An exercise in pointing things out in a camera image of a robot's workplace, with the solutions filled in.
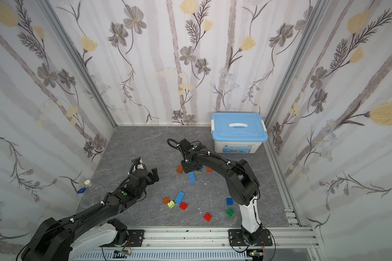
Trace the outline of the red lego brick front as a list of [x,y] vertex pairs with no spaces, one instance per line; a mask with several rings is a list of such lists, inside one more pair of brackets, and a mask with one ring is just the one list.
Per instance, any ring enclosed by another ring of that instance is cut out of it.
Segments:
[[206,220],[207,222],[209,222],[211,220],[211,218],[212,218],[212,215],[210,213],[206,213],[204,215],[204,220]]

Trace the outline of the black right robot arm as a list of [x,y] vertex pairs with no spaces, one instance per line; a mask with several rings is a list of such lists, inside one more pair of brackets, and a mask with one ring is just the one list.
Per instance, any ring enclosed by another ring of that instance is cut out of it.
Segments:
[[189,142],[183,139],[178,142],[168,139],[167,144],[181,153],[181,166],[185,173],[200,170],[205,166],[224,177],[229,195],[240,207],[243,239],[247,244],[254,245],[260,239],[263,225],[257,206],[260,184],[248,162],[243,159],[228,160],[199,141]]

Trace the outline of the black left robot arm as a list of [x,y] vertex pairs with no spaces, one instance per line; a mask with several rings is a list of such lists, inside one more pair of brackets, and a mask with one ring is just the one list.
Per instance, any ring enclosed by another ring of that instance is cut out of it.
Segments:
[[71,261],[101,246],[128,246],[131,236],[116,216],[143,200],[147,186],[159,180],[156,168],[147,170],[140,158],[135,159],[129,175],[99,203],[60,220],[51,217],[43,221],[16,258]]

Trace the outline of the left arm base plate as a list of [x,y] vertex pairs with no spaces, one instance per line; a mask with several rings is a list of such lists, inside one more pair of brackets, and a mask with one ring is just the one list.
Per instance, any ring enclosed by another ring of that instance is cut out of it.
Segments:
[[122,230],[115,234],[115,238],[112,239],[108,244],[102,245],[102,247],[141,247],[144,240],[145,230],[143,229],[129,229]]

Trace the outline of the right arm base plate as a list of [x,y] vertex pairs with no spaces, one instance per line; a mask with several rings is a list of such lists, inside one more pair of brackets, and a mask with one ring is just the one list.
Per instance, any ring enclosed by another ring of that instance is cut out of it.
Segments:
[[254,233],[249,233],[243,229],[229,229],[228,239],[232,247],[274,245],[271,233],[266,228],[259,228]]

